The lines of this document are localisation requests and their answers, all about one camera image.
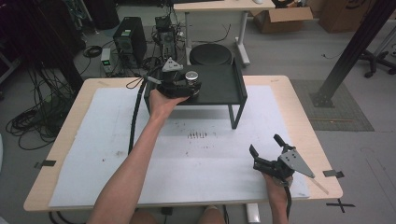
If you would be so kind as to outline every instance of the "round black seat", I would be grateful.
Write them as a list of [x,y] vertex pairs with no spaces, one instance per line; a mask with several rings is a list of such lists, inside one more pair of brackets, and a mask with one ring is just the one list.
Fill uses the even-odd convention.
[[191,64],[220,65],[231,64],[233,55],[226,47],[218,44],[203,44],[190,52]]

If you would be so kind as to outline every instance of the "white sheet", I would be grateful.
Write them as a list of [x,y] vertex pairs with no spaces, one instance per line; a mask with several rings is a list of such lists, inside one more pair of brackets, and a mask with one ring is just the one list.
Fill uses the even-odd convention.
[[[49,206],[91,206],[127,156],[137,90],[98,89],[64,161]],[[267,199],[260,172],[252,169],[249,146],[276,160],[273,136],[289,139],[269,86],[247,86],[247,104],[236,130],[226,105],[177,106],[166,121],[149,164],[139,204],[206,203]],[[135,128],[149,113],[142,100]],[[301,174],[294,175],[294,198],[309,197]]]

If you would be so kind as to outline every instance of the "person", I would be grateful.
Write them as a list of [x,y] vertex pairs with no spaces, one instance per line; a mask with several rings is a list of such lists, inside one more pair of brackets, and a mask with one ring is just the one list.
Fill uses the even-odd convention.
[[[137,211],[137,202],[143,188],[149,161],[160,130],[175,106],[185,98],[170,99],[157,90],[150,92],[150,116],[131,153],[110,177],[99,194],[87,223],[156,223],[147,212]],[[272,177],[263,174],[268,190],[273,223],[288,223],[285,190],[277,186]],[[208,206],[199,220],[200,224],[225,223],[215,206]]]

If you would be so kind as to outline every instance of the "gray floor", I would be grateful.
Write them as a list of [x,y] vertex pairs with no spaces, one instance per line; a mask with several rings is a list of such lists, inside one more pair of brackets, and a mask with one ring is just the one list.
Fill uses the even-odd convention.
[[[155,7],[120,7],[119,15],[140,16],[146,26],[149,39],[154,17],[164,11]],[[238,13],[191,13],[193,40],[214,40],[225,36],[224,27],[230,23],[227,38],[220,42],[235,52],[234,37],[238,34]],[[371,44],[376,49],[390,30],[396,25],[389,21]],[[111,40],[114,30],[101,31],[99,35],[87,34],[87,45],[103,45]],[[262,35],[249,19],[245,35],[245,46],[251,65],[243,68],[244,75],[286,75],[295,79],[325,79],[353,33],[327,34],[318,21],[307,21],[302,31],[289,34]],[[78,55],[76,67],[82,71],[88,60]],[[342,203],[354,204],[345,207],[327,206],[337,200],[294,202],[290,223],[394,223],[396,219],[396,77],[380,67],[371,78],[363,77],[369,66],[357,62],[345,79],[345,85],[357,101],[374,132],[316,132],[320,143],[332,165],[345,174],[339,179],[344,191]],[[98,59],[92,60],[84,77],[100,77]],[[17,71],[2,84],[5,100],[0,102],[0,133],[3,136],[4,160],[0,173],[0,217],[9,223],[50,223],[47,213],[30,213],[23,210],[23,203],[34,184],[39,170],[34,168],[38,161],[46,159],[50,146],[39,150],[25,151],[18,147],[18,138],[5,131],[6,124],[26,108],[34,104],[29,77]],[[36,134],[27,137],[24,144],[34,146],[40,141]],[[150,211],[163,222],[157,208]],[[203,207],[178,207],[167,223],[194,223],[203,212]],[[268,204],[260,204],[262,223],[271,223]],[[90,211],[65,212],[74,222],[83,222]],[[231,223],[247,223],[243,205],[228,206]]]

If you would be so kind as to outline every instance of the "desk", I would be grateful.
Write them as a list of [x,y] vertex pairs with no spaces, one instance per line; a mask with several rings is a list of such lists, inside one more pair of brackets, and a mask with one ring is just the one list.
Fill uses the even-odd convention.
[[274,8],[275,5],[270,0],[263,0],[262,4],[256,4],[252,0],[224,0],[215,2],[204,2],[204,3],[188,3],[188,4],[174,4],[175,11],[184,12],[186,16],[186,58],[187,64],[190,63],[190,52],[192,49],[192,43],[190,40],[189,32],[189,14],[190,12],[196,11],[243,11],[241,27],[239,30],[239,36],[235,38],[236,46],[238,47],[239,53],[241,54],[242,62],[244,66],[250,64],[248,59],[247,51],[244,46],[244,35],[245,28],[248,19],[248,12],[250,10],[265,10]]
[[[85,113],[90,107],[92,97],[98,88],[125,87],[133,78],[92,78],[84,82],[78,97],[64,122],[47,160],[56,161],[53,167],[43,166],[32,189],[25,201],[26,211],[50,211],[48,206],[52,192],[57,183],[64,158],[73,144],[78,128]],[[298,150],[316,178],[307,178],[306,183],[310,191],[310,199],[334,199],[343,194],[335,177],[325,177],[322,171],[331,170],[326,155],[312,129],[311,124],[300,104],[299,99],[287,77],[284,76],[244,76],[246,85],[271,86],[276,98],[280,113],[291,141]]]

